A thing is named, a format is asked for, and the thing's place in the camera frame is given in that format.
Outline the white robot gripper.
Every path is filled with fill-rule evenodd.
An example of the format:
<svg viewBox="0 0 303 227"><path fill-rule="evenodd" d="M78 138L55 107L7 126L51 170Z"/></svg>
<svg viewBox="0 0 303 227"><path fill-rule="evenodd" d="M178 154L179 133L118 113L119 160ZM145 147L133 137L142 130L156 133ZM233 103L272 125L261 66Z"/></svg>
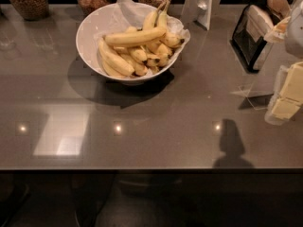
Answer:
<svg viewBox="0 0 303 227"><path fill-rule="evenodd" d="M289 54L303 58L303 0L294 0L287 25L285 48ZM264 119L280 126L288 122L303 106L303 61L290 67L281 65Z"/></svg>

